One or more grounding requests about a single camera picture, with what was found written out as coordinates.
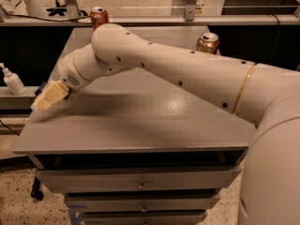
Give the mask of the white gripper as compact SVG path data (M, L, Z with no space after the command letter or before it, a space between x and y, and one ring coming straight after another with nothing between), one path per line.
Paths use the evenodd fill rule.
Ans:
M69 93L69 88L80 89L92 82L87 74L91 65L91 57L85 52L71 52L58 62L58 72L63 81L52 81L37 96L31 109L34 112L48 110Z

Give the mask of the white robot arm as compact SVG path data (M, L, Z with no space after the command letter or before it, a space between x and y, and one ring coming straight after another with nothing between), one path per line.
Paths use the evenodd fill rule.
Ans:
M300 225L300 73L207 52L152 43L105 23L89 45L59 62L59 78L32 108L43 111L72 89L115 68L143 68L256 125L247 151L238 225Z

